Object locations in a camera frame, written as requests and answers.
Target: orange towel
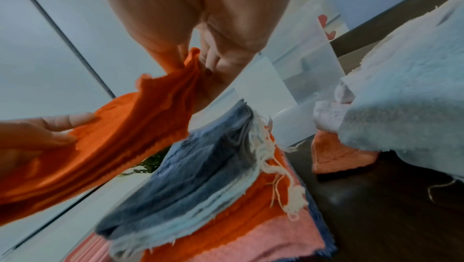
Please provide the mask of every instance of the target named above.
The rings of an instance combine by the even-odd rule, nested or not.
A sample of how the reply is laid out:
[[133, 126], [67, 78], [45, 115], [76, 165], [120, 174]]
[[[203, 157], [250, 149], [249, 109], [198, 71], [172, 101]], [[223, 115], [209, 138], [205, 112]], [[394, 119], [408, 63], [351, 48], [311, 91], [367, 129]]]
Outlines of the orange towel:
[[[279, 149], [276, 148], [274, 156], [284, 164]], [[277, 165], [274, 160], [269, 160], [268, 164]], [[141, 262], [183, 262], [204, 251], [226, 245], [268, 220], [286, 215], [277, 201], [270, 207], [273, 196], [271, 183], [275, 176], [261, 173], [245, 195], [214, 220], [193, 234], [176, 240], [173, 245], [166, 244], [146, 250]], [[288, 202], [289, 185], [287, 177], [278, 185], [282, 204]]]
[[198, 56], [160, 78], [142, 75], [138, 92], [118, 97], [96, 111], [98, 117], [71, 134], [76, 144], [47, 151], [0, 181], [0, 225], [47, 209], [101, 185], [188, 136]]
[[328, 174], [376, 162], [379, 152], [361, 151], [340, 143], [336, 133], [318, 131], [311, 144], [313, 172]]

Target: green plant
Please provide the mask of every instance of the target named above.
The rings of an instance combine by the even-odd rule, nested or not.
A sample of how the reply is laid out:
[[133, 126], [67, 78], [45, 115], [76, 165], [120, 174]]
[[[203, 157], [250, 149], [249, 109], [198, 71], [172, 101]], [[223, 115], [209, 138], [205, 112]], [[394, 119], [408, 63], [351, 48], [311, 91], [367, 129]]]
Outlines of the green plant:
[[142, 167], [142, 169], [133, 169], [129, 173], [122, 173], [121, 176], [126, 176], [126, 175], [133, 175], [133, 174], [150, 174], [153, 173], [155, 170], [158, 169], [158, 167], [161, 165], [163, 162], [164, 157], [166, 154], [168, 154], [169, 149], [171, 146], [167, 147], [166, 149], [156, 153], [155, 155], [152, 155], [142, 161], [142, 163], [136, 165], [135, 167]]

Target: orange cloth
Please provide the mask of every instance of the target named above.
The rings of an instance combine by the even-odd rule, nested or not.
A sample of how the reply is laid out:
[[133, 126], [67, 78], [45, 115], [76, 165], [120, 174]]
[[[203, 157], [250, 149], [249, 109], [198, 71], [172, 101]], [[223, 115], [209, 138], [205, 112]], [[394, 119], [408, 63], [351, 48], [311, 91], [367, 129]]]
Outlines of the orange cloth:
[[77, 142], [47, 151], [0, 181], [0, 225], [101, 185], [188, 136], [200, 50], [186, 67], [160, 78], [142, 75], [138, 92], [115, 98], [95, 121], [74, 129]]
[[[276, 148], [275, 158], [284, 165], [281, 151]], [[278, 165], [274, 160], [268, 164]], [[276, 175], [261, 173], [245, 195], [220, 213], [214, 220], [191, 235], [177, 239], [173, 245], [165, 244], [146, 250], [141, 262], [183, 262], [204, 251], [226, 245], [244, 236], [256, 226], [273, 218], [286, 215], [277, 200], [270, 207]], [[282, 204], [288, 202], [290, 180], [279, 182], [278, 190]]]
[[340, 143], [336, 133], [318, 131], [311, 144], [313, 172], [328, 174], [376, 162], [379, 152], [362, 151]]

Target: dark wooden surface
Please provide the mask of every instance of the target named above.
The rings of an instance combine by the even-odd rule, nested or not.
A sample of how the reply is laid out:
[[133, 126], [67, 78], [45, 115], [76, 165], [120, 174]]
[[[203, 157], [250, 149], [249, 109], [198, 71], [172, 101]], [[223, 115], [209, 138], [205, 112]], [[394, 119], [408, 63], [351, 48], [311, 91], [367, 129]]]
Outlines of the dark wooden surface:
[[368, 167], [315, 176], [310, 143], [287, 156], [335, 237], [338, 252], [330, 261], [464, 261], [463, 183], [433, 189], [433, 203], [427, 188], [452, 179], [408, 165], [393, 152]]
[[385, 38], [405, 22], [424, 15], [447, 0], [404, 0], [331, 42], [337, 57]]

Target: wooden table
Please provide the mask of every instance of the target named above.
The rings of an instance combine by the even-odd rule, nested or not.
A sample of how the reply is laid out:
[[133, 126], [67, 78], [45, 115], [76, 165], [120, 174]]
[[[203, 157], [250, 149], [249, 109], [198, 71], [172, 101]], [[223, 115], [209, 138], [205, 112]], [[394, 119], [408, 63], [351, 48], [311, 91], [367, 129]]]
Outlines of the wooden table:
[[432, 189], [433, 203], [427, 188], [452, 179], [406, 164], [394, 152], [368, 167], [315, 176], [311, 141], [287, 156], [335, 237], [339, 251], [330, 261], [464, 261], [463, 183]]

